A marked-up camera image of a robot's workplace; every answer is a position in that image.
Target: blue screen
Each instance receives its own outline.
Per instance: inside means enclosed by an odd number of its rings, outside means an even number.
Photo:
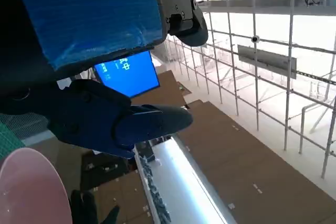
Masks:
[[[149,51],[101,63],[96,65],[95,69],[105,86],[128,97],[159,86]]]

